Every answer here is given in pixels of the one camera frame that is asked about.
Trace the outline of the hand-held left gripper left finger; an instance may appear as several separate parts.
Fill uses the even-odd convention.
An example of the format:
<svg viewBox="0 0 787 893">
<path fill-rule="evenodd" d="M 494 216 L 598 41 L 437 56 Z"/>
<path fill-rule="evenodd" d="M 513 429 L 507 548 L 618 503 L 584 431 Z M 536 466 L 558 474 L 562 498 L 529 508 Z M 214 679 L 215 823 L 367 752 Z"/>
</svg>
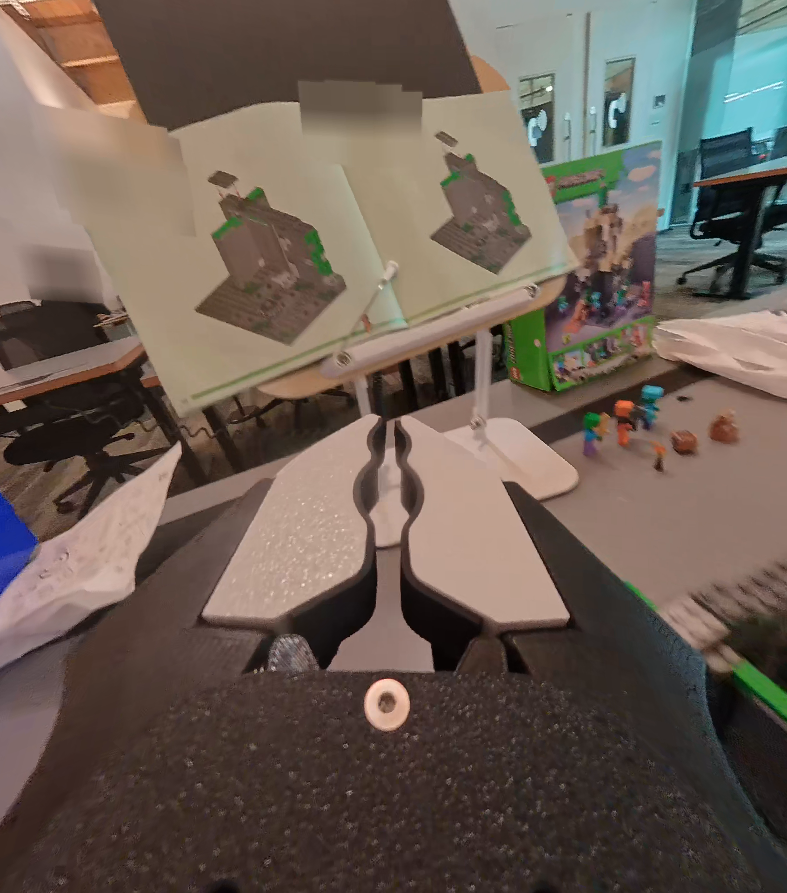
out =
<svg viewBox="0 0 787 893">
<path fill-rule="evenodd" d="M 209 626 L 293 634 L 328 667 L 377 604 L 378 500 L 385 422 L 363 416 L 292 459 L 213 589 Z"/>
</svg>

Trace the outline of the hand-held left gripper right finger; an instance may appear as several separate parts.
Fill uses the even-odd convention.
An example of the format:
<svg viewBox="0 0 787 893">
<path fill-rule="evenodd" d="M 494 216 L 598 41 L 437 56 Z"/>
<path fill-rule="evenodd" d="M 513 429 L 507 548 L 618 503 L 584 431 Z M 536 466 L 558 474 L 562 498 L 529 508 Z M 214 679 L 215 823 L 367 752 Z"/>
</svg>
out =
<svg viewBox="0 0 787 893">
<path fill-rule="evenodd" d="M 424 423 L 394 425 L 407 513 L 400 538 L 400 607 L 456 669 L 476 640 L 566 629 L 571 615 L 506 485 Z"/>
</svg>

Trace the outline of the brick set instruction booklet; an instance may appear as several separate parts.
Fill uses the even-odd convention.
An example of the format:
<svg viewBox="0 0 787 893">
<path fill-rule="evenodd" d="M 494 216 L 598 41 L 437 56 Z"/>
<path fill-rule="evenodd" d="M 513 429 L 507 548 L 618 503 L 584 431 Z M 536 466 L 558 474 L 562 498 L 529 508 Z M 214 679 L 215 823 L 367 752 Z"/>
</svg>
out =
<svg viewBox="0 0 787 893">
<path fill-rule="evenodd" d="M 182 415 L 577 266 L 505 92 L 307 83 L 65 140 L 67 201 Z"/>
</svg>

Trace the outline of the grey desk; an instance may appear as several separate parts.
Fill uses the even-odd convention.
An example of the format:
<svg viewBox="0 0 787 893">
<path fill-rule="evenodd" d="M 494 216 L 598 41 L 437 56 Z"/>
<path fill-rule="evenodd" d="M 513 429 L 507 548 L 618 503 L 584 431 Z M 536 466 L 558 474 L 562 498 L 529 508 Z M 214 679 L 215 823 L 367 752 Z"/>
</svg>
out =
<svg viewBox="0 0 787 893">
<path fill-rule="evenodd" d="M 674 457 L 656 474 L 627 451 L 602 452 L 571 493 L 547 503 L 605 564 L 664 607 L 691 589 L 729 582 L 787 553 L 787 401 L 689 368 L 654 361 L 674 390 L 661 421 L 694 430 L 698 458 Z M 678 394 L 693 400 L 678 403 Z M 709 439 L 711 421 L 735 412 L 740 439 Z M 58 716 L 67 655 L 56 641 L 0 671 L 0 820 L 33 771 Z"/>
</svg>

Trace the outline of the wood-edged office desk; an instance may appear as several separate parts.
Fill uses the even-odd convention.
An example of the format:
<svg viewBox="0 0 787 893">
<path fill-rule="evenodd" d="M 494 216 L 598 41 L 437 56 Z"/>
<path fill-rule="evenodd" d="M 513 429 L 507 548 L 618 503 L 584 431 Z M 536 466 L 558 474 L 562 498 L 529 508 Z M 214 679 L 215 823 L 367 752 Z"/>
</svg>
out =
<svg viewBox="0 0 787 893">
<path fill-rule="evenodd" d="M 209 481 L 191 446 L 197 430 L 184 425 L 184 420 L 196 413 L 203 416 L 205 436 L 217 441 L 230 471 L 242 473 L 245 470 L 243 455 L 233 442 L 216 405 L 204 409 L 196 406 L 176 408 L 169 399 L 169 385 L 158 376 L 137 337 L 110 341 L 15 370 L 0 367 L 0 436 L 67 414 L 65 410 L 47 405 L 45 400 L 33 407 L 27 402 L 62 388 L 112 376 L 119 380 L 125 392 L 142 400 L 147 413 L 170 445 L 181 444 L 184 467 L 195 485 L 203 486 Z"/>
<path fill-rule="evenodd" d="M 787 156 L 694 182 L 693 187 L 697 189 L 737 188 L 744 192 L 748 198 L 749 210 L 741 224 L 741 240 L 734 257 L 732 276 L 725 294 L 726 298 L 747 299 L 750 297 L 748 280 L 763 230 L 766 195 L 770 189 L 773 190 L 785 183 L 787 183 Z"/>
</svg>

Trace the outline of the white book stand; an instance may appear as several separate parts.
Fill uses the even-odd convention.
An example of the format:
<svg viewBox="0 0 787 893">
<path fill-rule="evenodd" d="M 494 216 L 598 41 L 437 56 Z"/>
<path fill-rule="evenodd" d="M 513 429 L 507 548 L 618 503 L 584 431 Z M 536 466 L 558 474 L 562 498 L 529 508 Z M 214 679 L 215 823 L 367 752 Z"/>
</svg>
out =
<svg viewBox="0 0 787 893">
<path fill-rule="evenodd" d="M 565 494 L 578 485 L 578 471 L 546 446 L 526 425 L 513 418 L 491 414 L 492 333 L 494 326 L 547 307 L 566 283 L 566 276 L 512 289 L 484 303 L 458 310 L 420 327 L 402 330 L 364 347 L 346 371 L 331 372 L 331 360 L 258 386 L 277 398 L 312 396 L 334 383 L 355 386 L 360 412 L 369 412 L 367 378 L 386 360 L 407 360 L 425 347 L 436 348 L 449 337 L 476 332 L 474 404 L 469 424 L 445 432 L 445 438 L 462 447 L 504 482 L 514 482 L 536 500 Z"/>
</svg>

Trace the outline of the white printed paper bag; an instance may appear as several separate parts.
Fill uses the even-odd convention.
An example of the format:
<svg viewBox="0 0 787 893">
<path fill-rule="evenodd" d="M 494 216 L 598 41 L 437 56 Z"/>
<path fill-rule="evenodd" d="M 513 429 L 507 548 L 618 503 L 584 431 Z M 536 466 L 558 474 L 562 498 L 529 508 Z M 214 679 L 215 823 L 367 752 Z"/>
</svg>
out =
<svg viewBox="0 0 787 893">
<path fill-rule="evenodd" d="M 160 455 L 72 528 L 37 548 L 0 592 L 0 670 L 127 598 L 158 527 L 182 446 Z"/>
</svg>

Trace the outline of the teal minifigure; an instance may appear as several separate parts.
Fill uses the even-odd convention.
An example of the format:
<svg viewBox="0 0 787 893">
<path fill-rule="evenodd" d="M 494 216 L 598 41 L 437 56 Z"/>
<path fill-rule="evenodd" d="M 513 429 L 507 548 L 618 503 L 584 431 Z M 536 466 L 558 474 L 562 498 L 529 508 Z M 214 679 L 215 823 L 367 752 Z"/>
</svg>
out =
<svg viewBox="0 0 787 893">
<path fill-rule="evenodd" d="M 660 400 L 665 396 L 663 387 L 646 384 L 642 387 L 638 402 L 634 406 L 634 418 L 646 431 L 654 428 L 660 412 Z"/>
</svg>

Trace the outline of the green brick set box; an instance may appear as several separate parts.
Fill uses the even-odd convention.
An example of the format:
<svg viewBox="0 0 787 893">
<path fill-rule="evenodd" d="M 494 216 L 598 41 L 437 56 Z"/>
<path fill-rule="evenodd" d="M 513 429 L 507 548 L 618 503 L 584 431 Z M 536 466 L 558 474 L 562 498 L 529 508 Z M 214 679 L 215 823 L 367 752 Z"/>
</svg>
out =
<svg viewBox="0 0 787 893">
<path fill-rule="evenodd" d="M 661 162 L 656 140 L 543 167 L 577 266 L 503 325 L 511 382 L 563 392 L 651 356 Z"/>
</svg>

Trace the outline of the grey and green brick build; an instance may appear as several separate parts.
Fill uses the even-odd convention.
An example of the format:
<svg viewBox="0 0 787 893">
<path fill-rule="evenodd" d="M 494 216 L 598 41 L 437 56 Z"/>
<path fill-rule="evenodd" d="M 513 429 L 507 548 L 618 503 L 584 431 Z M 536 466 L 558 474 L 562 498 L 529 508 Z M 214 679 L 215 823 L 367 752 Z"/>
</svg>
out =
<svg viewBox="0 0 787 893">
<path fill-rule="evenodd" d="M 625 585 L 699 653 L 722 742 L 739 737 L 744 706 L 787 732 L 787 556 L 729 582 L 700 586 L 658 607 Z"/>
</svg>

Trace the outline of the white plastic bag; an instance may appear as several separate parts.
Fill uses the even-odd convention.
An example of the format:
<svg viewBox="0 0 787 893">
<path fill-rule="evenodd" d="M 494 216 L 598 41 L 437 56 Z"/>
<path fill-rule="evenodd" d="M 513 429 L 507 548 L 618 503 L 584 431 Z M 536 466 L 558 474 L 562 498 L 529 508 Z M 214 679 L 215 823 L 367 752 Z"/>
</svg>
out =
<svg viewBox="0 0 787 893">
<path fill-rule="evenodd" d="M 787 400 L 787 308 L 670 320 L 654 329 L 657 355 Z"/>
</svg>

